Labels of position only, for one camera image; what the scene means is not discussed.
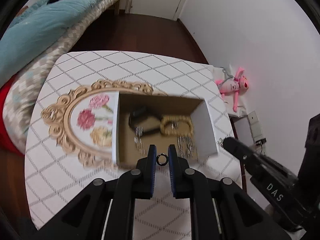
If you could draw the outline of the light blue duvet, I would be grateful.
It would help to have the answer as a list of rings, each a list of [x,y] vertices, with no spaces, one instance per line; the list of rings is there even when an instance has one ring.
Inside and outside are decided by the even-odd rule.
[[[1,86],[55,43],[102,0],[40,0],[12,20],[1,38]]]

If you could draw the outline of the white wall power strip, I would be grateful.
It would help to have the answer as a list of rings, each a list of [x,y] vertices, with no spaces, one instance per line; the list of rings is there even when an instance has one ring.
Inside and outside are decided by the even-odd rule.
[[[248,114],[249,127],[251,135],[255,145],[263,145],[266,143],[266,138],[263,134],[263,130],[256,114],[256,111],[252,111]]]

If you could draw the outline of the black smart watch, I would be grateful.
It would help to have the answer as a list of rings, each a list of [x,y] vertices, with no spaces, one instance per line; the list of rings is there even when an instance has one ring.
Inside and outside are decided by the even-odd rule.
[[[162,120],[161,115],[145,106],[132,111],[129,114],[128,118],[129,128],[131,128],[131,130],[134,131],[135,135],[138,137],[152,135],[160,132],[160,125],[152,128],[145,128],[143,126],[143,122],[145,122],[150,117],[156,118],[159,122],[161,122]]]

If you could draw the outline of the checked tablecloth with floral print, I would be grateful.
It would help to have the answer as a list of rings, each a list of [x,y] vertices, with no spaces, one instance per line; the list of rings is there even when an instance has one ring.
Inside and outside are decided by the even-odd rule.
[[[216,80],[225,71],[173,57],[129,52],[71,52],[58,57],[37,97],[25,150],[31,219],[41,230],[95,179],[129,174],[151,145],[177,144],[155,128],[162,115],[188,115],[194,131],[189,166],[218,181],[242,184],[240,163],[219,146],[233,135]]]

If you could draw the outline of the white cardboard box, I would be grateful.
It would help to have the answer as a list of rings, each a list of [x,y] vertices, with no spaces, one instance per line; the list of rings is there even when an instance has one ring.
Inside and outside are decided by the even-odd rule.
[[[148,107],[162,116],[161,122],[148,118],[145,128],[160,125],[160,132],[138,137],[129,128],[129,114],[141,107]],[[174,145],[180,157],[192,163],[217,156],[213,116],[204,99],[168,95],[116,94],[116,126],[113,137],[112,161],[121,166],[132,166],[147,155],[150,145],[158,153],[167,153]]]

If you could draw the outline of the silver earring stud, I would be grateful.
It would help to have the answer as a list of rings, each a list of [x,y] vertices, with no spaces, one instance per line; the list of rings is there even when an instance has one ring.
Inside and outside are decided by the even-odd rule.
[[[223,141],[224,139],[220,138],[218,141],[217,141],[217,144],[222,147],[223,146]]]

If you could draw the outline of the red blanket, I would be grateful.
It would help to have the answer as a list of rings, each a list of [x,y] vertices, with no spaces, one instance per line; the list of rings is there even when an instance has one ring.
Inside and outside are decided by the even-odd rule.
[[[1,151],[16,154],[17,156],[24,156],[13,143],[10,134],[12,129],[10,128],[10,120],[7,118],[7,112],[5,109],[5,100],[9,93],[12,84],[15,81],[16,75],[12,76],[2,87],[1,87]]]

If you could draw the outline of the pink panther plush toy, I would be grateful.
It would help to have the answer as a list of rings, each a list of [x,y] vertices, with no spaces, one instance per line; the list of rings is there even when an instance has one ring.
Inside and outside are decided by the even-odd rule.
[[[238,111],[238,101],[240,94],[244,93],[249,89],[249,81],[244,76],[245,69],[239,67],[235,75],[229,75],[224,80],[215,80],[222,100],[225,99],[226,95],[233,96],[233,112]]]

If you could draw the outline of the checked grey mattress sheet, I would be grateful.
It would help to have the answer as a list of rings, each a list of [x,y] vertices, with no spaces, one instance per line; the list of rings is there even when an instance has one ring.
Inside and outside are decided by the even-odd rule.
[[[4,107],[12,129],[10,137],[22,153],[25,154],[28,129],[36,100],[55,62],[71,50],[93,21],[118,2],[119,0],[99,1],[81,20],[68,28],[54,44],[16,74]]]

